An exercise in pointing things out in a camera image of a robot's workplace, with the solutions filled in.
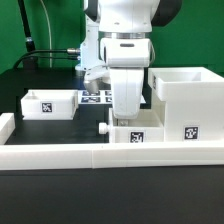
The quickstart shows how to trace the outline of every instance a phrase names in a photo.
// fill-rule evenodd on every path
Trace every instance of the white container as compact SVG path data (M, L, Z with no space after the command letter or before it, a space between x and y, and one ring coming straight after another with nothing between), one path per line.
M205 68L150 68L164 141L223 140L224 79Z
M101 123L99 133L109 132L110 143L160 142L164 139L164 128L152 110L140 110L138 117L129 120L128 126L118 126L117 119L109 109L109 125Z
M77 90L29 90L21 99L24 120L72 120Z
M0 145L4 145L15 129L14 114L4 113L0 116Z

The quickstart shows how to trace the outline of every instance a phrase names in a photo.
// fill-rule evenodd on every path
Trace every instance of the green wall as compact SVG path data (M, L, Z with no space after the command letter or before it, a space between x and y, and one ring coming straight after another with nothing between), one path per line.
M25 0L38 49L49 47L45 15L39 0ZM45 0L52 25L53 48L79 47L84 38L82 0ZM0 73L26 52L16 0L0 1ZM168 26L154 28L155 66L204 66L224 73L224 1L183 0L181 12ZM48 66L42 61L41 66ZM74 66L56 61L54 66Z

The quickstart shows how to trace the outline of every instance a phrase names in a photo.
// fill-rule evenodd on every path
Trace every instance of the black tabletop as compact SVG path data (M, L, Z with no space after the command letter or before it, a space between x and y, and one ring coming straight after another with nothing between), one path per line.
M23 121L21 97L45 88L82 89L82 79L68 69L0 75L0 112L17 123L7 144L107 142L96 124L108 106L83 105L73 121ZM223 189L223 166L1 171L0 223L223 224Z

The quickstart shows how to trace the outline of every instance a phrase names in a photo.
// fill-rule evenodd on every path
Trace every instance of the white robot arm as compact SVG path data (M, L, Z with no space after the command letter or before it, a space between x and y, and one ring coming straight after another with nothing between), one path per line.
M181 0L84 1L86 14L99 23L100 57L107 67L97 75L88 71L85 79L109 74L113 114L123 124L139 112L144 68L150 64L152 25L166 25L180 6Z

